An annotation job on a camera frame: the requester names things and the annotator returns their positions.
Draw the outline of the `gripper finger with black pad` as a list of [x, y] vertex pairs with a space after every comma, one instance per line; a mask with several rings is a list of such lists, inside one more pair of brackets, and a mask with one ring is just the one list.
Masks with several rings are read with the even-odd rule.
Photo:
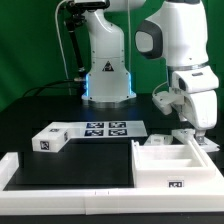
[[203, 130], [197, 130], [195, 132], [195, 139], [199, 145], [203, 145], [205, 143], [204, 136], [205, 132]]

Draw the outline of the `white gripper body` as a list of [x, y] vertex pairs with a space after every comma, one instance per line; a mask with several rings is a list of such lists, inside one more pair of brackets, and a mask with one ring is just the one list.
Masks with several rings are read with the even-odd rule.
[[212, 129], [217, 123], [215, 91], [185, 94], [181, 112], [197, 130]]

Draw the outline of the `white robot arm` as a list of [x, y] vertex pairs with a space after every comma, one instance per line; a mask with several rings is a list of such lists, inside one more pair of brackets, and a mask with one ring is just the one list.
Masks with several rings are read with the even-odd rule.
[[[104, 106], [134, 98], [124, 65], [122, 31], [105, 19], [102, 9], [86, 16], [92, 66], [83, 101]], [[201, 0], [165, 0], [135, 33], [135, 46], [142, 56], [166, 62], [168, 89], [153, 95], [154, 104], [163, 114], [176, 111], [189, 122], [199, 144], [207, 143], [205, 133], [217, 122], [219, 81], [208, 65], [207, 39]]]

